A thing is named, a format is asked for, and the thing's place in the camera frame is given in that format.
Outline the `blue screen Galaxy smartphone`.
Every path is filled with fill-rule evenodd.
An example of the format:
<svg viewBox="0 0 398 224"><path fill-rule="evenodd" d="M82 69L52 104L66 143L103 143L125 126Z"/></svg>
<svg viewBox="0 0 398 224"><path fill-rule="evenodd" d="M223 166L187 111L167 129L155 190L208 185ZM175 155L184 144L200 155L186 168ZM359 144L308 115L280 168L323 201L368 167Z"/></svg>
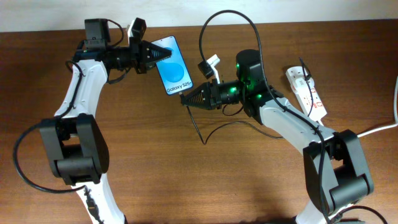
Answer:
<svg viewBox="0 0 398 224"><path fill-rule="evenodd" d="M191 89L193 81L176 38L171 35L152 43L172 53L169 58L156 63L166 94L170 96Z"/></svg>

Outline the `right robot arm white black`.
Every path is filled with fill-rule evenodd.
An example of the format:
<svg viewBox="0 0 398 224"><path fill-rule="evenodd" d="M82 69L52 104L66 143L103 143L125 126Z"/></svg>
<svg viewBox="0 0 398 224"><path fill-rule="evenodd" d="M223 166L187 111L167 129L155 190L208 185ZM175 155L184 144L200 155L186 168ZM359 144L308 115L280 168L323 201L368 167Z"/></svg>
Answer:
<svg viewBox="0 0 398 224"><path fill-rule="evenodd" d="M214 110L240 102L249 117L301 153L310 201L292 223L339 223L344 213L358 209L357 203L373 193L374 182L357 135L326 128L294 108L267 83L258 50L238 53L236 65L237 80L203 83L181 96L182 105Z"/></svg>

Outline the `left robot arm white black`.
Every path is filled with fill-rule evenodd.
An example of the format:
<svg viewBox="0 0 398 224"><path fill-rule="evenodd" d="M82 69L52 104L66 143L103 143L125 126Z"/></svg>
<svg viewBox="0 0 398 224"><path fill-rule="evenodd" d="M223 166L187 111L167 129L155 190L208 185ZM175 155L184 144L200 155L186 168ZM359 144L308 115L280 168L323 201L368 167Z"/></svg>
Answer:
<svg viewBox="0 0 398 224"><path fill-rule="evenodd" d="M93 223L126 223L109 186L109 151L95 120L101 91L112 70L146 73L171 56L171 51L143 40L146 22L136 18L123 37L126 47L111 44L109 20L85 20L86 38L72 58L72 80L61 107L44 121L40 134L50 169L84 203Z"/></svg>

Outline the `white charger plug adapter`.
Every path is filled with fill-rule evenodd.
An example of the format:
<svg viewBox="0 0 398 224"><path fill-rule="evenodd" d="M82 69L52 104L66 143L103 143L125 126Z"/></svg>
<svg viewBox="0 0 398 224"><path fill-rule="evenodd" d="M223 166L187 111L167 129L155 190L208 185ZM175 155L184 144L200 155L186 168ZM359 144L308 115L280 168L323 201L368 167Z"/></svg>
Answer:
<svg viewBox="0 0 398 224"><path fill-rule="evenodd" d="M310 78L308 81L306 81L304 78L298 78L294 81L294 88L297 92L308 90L308 86L310 88L315 87L313 78Z"/></svg>

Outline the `white power strip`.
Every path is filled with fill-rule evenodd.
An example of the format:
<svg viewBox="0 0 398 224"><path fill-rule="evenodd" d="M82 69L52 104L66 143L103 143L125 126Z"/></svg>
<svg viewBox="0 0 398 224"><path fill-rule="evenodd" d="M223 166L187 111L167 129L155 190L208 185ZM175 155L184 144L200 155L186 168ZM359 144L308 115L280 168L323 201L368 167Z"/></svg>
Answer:
<svg viewBox="0 0 398 224"><path fill-rule="evenodd" d="M306 81L308 81L310 78L312 78L308 70L306 68L302 68L302 66L295 66L288 68L285 74L303 113L306 116L309 116L311 120L319 122L321 125L323 125L321 119L326 116L327 112L315 87L310 88L308 86L308 90L299 92L297 92L294 88L294 81L296 79L304 78Z"/></svg>

